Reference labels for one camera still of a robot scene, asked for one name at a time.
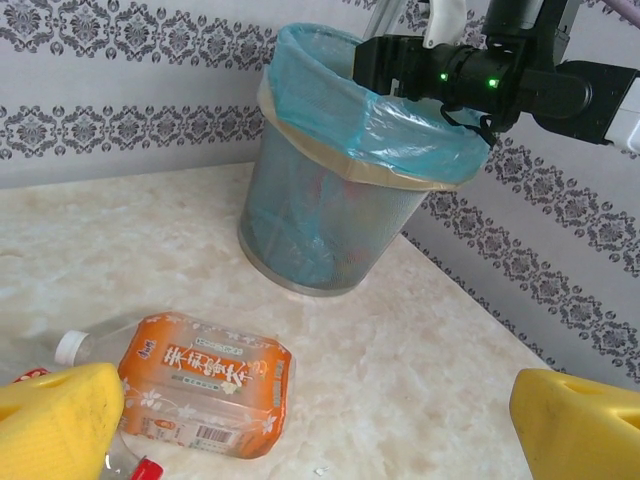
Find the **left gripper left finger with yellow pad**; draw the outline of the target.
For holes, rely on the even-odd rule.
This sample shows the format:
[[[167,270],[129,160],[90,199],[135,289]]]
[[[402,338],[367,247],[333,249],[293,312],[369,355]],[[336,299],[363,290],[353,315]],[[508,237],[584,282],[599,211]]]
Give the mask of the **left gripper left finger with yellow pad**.
[[[1,388],[3,479],[97,479],[124,406],[116,368],[96,363]]]

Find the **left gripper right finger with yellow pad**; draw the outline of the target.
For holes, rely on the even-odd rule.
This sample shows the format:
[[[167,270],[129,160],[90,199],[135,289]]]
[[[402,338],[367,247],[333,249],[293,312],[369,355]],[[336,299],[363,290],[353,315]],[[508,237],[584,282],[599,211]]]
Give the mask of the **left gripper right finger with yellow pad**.
[[[523,369],[509,412],[534,479],[637,479],[639,393]]]

